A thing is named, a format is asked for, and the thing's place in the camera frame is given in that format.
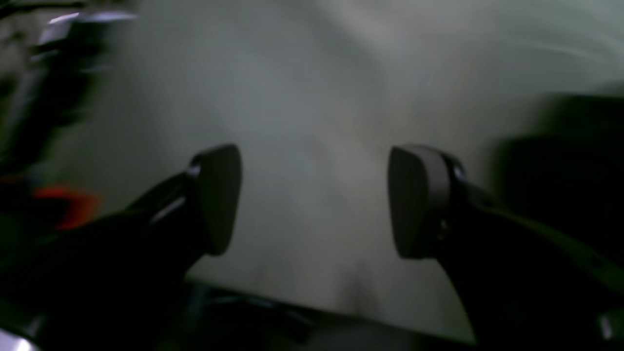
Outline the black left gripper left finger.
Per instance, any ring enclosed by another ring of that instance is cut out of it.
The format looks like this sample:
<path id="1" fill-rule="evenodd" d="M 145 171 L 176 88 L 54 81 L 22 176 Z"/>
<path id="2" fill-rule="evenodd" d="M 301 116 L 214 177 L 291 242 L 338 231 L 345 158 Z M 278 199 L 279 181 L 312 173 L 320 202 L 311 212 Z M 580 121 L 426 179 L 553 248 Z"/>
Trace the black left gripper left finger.
<path id="1" fill-rule="evenodd" d="M 151 346 L 187 271 L 227 251 L 242 178 L 239 147 L 216 146 L 121 211 L 67 231 L 37 218 L 25 178 L 2 178 L 1 349 Z"/>

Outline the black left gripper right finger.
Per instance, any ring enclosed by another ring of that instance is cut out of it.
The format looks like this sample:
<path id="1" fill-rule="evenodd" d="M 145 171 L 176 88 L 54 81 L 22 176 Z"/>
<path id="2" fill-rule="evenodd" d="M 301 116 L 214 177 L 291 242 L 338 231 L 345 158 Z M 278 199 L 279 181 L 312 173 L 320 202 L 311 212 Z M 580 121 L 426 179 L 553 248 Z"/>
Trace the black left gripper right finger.
<path id="1" fill-rule="evenodd" d="M 399 257 L 441 265 L 479 349 L 623 349 L 622 265 L 497 206 L 454 156 L 393 146 L 388 200 Z"/>

